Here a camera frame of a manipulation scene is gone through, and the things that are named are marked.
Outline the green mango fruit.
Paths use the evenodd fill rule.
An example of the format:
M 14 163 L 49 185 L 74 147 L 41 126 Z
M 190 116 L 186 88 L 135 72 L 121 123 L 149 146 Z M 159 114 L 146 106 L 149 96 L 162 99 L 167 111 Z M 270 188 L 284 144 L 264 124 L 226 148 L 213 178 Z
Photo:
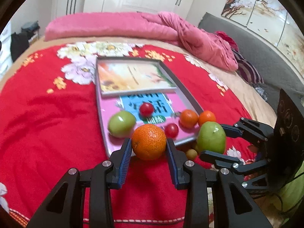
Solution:
M 226 133 L 217 122 L 207 121 L 202 124 L 196 142 L 199 152 L 208 150 L 223 154 L 226 151 Z

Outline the large orange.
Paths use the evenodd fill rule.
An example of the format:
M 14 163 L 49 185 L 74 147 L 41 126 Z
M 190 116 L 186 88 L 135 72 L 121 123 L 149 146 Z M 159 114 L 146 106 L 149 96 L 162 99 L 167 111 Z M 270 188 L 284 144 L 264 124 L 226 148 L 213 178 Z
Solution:
M 202 113 L 200 113 L 198 117 L 198 125 L 201 127 L 204 123 L 208 121 L 216 122 L 216 116 L 214 115 L 213 112 L 209 110 L 205 110 Z

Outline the orange tangerine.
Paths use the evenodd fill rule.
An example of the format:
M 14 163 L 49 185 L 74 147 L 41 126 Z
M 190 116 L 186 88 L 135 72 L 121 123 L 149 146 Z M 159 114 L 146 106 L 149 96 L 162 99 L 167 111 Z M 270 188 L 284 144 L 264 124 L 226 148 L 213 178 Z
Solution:
M 193 110 L 184 110 L 179 115 L 180 124 L 187 129 L 192 129 L 198 122 L 198 115 Z

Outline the red cherry tomato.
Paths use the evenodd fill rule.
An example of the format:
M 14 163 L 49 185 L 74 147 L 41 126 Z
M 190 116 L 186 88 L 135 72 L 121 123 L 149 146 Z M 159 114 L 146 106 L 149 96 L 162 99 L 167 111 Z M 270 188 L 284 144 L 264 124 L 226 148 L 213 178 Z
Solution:
M 151 117 L 153 112 L 154 112 L 154 107 L 152 104 L 150 104 L 148 102 L 143 102 L 140 105 L 139 113 L 142 117 Z
M 179 133 L 179 128 L 175 123 L 170 123 L 164 127 L 164 133 L 167 138 L 174 139 Z

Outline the small orange mandarin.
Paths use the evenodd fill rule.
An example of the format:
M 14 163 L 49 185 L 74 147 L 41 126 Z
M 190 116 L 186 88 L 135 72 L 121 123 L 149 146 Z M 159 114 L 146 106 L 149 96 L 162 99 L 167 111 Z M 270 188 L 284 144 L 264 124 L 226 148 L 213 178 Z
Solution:
M 166 149 L 166 141 L 164 131 L 153 124 L 139 126 L 131 137 L 133 152 L 138 158 L 145 161 L 160 158 Z

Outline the green apple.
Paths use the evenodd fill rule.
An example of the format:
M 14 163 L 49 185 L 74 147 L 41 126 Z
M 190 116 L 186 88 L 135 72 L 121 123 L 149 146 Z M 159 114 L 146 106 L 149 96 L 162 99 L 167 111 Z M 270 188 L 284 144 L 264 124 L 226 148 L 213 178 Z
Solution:
M 136 117 L 128 111 L 119 111 L 110 117 L 108 131 L 113 137 L 128 137 L 136 125 Z

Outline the brown kiwi fruit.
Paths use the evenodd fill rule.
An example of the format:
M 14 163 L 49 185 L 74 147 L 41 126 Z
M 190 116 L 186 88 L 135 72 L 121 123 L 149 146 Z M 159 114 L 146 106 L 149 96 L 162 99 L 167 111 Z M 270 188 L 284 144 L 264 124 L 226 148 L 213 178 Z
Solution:
M 194 150 L 194 149 L 187 150 L 185 154 L 186 154 L 186 157 L 189 161 L 194 161 L 198 156 L 197 151 Z

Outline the grey headboard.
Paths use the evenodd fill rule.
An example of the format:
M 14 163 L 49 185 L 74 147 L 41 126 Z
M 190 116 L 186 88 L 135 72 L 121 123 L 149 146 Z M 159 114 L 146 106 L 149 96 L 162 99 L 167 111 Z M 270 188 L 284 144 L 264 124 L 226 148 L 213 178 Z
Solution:
M 264 83 L 250 84 L 274 110 L 281 89 L 294 94 L 303 104 L 303 83 L 290 66 L 268 45 L 248 31 L 206 13 L 198 28 L 207 32 L 224 32 L 234 40 L 239 53 L 261 74 Z

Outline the striped pillow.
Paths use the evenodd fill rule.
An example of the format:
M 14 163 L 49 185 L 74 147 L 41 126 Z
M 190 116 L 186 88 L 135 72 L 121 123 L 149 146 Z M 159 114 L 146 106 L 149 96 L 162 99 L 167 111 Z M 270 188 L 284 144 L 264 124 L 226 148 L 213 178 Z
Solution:
M 261 84 L 264 83 L 263 77 L 257 69 L 247 61 L 238 51 L 231 49 L 234 57 L 238 63 L 237 73 L 248 84 Z

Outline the red floral blanket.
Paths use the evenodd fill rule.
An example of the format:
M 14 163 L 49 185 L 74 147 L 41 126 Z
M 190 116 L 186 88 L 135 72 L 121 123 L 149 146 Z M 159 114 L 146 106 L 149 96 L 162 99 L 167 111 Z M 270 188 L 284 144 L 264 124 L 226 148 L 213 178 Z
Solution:
M 58 50 L 22 59 L 1 91 L 1 204 L 22 226 L 70 168 L 107 158 L 92 77 L 81 77 Z M 182 227 L 186 196 L 165 157 L 132 158 L 123 188 L 111 192 L 115 226 Z

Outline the grey cardboard box tray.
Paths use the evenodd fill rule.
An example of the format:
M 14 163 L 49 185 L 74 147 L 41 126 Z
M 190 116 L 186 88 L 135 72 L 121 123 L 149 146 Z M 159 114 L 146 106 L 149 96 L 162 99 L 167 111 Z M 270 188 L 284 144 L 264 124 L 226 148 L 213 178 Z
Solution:
M 123 57 L 98 57 L 96 60 L 96 64 L 99 59 L 114 58 L 124 59 Z M 119 150 L 123 143 L 123 139 L 113 137 L 108 131 L 108 121 L 110 120 L 110 117 L 119 111 L 125 110 L 133 114 L 137 120 L 135 127 L 139 127 L 143 124 L 154 124 L 159 126 L 160 128 L 164 128 L 166 125 L 171 123 L 180 125 L 179 114 L 184 110 L 193 110 L 197 114 L 200 114 L 203 111 L 202 107 L 188 91 L 188 89 L 162 61 L 152 61 L 159 61 L 161 63 L 161 66 L 168 74 L 169 79 L 171 79 L 171 81 L 176 84 L 176 90 L 174 90 L 173 92 L 157 92 L 118 97 L 102 97 L 101 90 L 98 85 L 96 67 L 95 84 L 97 110 L 101 127 L 101 134 L 105 145 L 105 151 L 108 156 L 110 156 L 114 151 Z M 143 102 L 148 102 L 153 105 L 154 112 L 151 117 L 142 117 L 140 115 L 139 108 Z

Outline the yellow picture book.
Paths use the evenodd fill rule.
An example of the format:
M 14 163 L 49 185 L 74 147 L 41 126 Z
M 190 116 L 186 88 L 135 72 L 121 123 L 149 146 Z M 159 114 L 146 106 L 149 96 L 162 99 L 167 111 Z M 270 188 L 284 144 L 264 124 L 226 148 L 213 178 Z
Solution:
M 96 67 L 102 97 L 173 92 L 177 89 L 159 61 L 99 59 Z

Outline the pink quilt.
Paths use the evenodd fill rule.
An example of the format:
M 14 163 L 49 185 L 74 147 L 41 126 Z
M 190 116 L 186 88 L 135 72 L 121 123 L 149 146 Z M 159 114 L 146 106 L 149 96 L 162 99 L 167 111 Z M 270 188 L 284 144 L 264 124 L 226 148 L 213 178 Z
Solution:
M 226 71 L 238 63 L 228 42 L 199 29 L 173 12 L 90 12 L 58 17 L 45 29 L 45 40 L 121 36 L 158 40 L 184 48 L 193 56 Z

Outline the black bag on floor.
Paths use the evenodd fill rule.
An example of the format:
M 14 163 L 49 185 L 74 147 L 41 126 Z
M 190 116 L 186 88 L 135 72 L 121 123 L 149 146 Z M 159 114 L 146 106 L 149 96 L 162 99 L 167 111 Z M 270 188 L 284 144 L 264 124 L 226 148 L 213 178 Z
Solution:
M 13 33 L 11 35 L 11 58 L 15 62 L 19 56 L 29 47 L 28 36 L 26 32 Z

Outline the floral wall painting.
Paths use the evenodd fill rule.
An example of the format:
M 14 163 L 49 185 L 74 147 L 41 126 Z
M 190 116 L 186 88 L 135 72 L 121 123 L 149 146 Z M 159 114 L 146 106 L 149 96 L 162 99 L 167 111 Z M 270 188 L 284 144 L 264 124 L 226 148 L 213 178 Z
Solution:
M 273 44 L 303 75 L 303 34 L 278 0 L 227 0 L 221 16 Z

